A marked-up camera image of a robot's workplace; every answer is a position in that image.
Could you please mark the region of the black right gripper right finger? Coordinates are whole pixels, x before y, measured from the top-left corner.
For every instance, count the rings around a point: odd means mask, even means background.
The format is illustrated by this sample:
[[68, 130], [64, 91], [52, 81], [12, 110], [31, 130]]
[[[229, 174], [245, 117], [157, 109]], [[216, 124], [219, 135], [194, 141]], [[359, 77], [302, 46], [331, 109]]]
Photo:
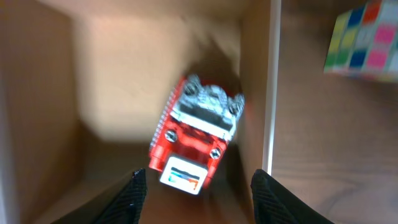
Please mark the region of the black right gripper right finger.
[[333, 224], [262, 169], [255, 171], [251, 191], [257, 224]]

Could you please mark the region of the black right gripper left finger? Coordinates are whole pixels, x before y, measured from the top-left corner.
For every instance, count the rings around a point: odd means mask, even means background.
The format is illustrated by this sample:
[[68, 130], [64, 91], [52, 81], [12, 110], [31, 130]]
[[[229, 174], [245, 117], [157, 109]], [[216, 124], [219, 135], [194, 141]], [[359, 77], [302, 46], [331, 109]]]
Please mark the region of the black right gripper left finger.
[[138, 224], [146, 195], [146, 170], [141, 168], [91, 223]]

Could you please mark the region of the red and grey toy truck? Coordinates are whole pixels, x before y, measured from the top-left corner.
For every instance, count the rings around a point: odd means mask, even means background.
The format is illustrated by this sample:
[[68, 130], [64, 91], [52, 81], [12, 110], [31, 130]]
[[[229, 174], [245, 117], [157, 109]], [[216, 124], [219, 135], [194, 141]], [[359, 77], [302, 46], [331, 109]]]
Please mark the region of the red and grey toy truck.
[[149, 147], [149, 168], [160, 182], [197, 195], [205, 189], [236, 134], [244, 111], [241, 90], [224, 89], [196, 74], [170, 93]]

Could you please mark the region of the multicoloured puzzle cube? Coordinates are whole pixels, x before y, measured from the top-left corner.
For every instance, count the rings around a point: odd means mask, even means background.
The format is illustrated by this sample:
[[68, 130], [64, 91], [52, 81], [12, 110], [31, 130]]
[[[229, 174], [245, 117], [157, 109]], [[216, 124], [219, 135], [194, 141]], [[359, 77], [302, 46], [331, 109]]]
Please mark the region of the multicoloured puzzle cube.
[[397, 1], [371, 1], [339, 15], [324, 72], [397, 83]]

